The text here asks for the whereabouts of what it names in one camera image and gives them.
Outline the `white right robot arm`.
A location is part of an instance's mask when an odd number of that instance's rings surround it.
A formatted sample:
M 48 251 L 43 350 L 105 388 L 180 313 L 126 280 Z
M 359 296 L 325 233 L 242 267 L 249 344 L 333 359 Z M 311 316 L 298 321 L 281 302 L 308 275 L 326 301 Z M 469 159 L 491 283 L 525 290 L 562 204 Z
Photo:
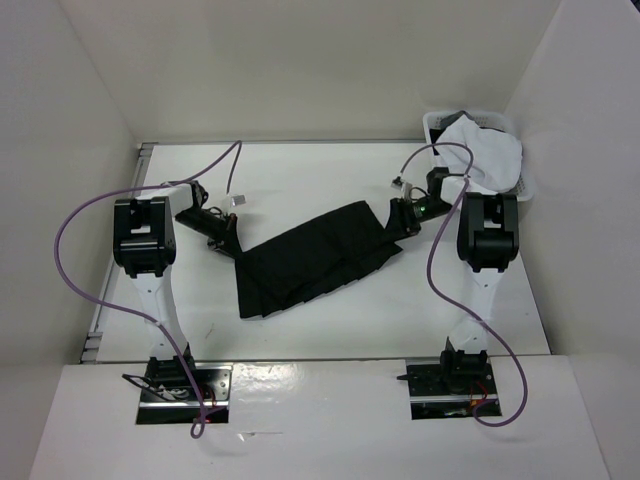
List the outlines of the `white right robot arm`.
M 412 187 L 404 185 L 403 195 L 390 201 L 386 230 L 397 240 L 415 236 L 423 222 L 459 208 L 456 250 L 466 264 L 470 292 L 465 300 L 449 301 L 462 310 L 463 319 L 448 334 L 430 379 L 448 393 L 461 394 L 488 374 L 489 321 L 497 286 L 519 252 L 519 220 L 517 197 L 512 194 L 464 188 L 460 200 L 444 199 L 444 181 L 451 176 L 446 167 L 434 168 L 427 175 L 428 189 L 418 199 L 411 197 Z

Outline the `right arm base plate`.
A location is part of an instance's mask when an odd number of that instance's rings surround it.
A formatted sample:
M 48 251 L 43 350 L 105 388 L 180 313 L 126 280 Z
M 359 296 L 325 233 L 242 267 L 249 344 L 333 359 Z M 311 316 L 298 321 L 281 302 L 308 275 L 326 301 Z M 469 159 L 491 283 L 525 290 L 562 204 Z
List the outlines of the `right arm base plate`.
M 407 360 L 397 379 L 407 384 L 413 420 L 472 418 L 502 415 L 490 362 L 480 372 L 446 372 L 439 361 Z

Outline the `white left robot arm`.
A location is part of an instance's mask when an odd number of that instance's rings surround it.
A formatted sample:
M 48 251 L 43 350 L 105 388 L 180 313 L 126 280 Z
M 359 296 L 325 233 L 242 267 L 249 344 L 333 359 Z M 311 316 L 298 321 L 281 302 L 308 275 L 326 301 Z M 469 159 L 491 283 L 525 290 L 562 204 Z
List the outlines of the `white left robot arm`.
M 174 224 L 208 239 L 208 245 L 235 258 L 242 253 L 238 218 L 218 207 L 206 208 L 208 193 L 198 182 L 162 186 L 114 205 L 113 254 L 131 279 L 142 304 L 151 347 L 146 378 L 180 400 L 198 390 L 199 375 L 179 324 L 172 289 L 177 259 Z

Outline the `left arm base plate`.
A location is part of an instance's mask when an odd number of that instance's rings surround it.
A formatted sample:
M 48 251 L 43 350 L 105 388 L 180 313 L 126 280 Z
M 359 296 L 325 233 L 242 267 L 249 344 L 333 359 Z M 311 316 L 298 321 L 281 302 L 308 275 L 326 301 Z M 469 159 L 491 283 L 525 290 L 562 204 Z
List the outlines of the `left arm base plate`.
M 196 365 L 192 375 L 207 411 L 206 423 L 227 424 L 232 366 Z M 140 390 L 137 425 L 187 425 L 200 415 L 197 394 L 183 371 L 169 370 L 162 376 L 148 366 L 143 376 L 131 375 L 129 382 Z

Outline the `black skirt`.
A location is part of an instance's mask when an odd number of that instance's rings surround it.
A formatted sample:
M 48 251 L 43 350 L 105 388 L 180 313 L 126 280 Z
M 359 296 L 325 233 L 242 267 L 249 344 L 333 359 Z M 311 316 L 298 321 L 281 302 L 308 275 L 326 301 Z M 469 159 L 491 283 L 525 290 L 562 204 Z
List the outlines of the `black skirt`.
M 266 317 L 358 281 L 402 252 L 365 201 L 315 217 L 235 260 L 239 316 Z

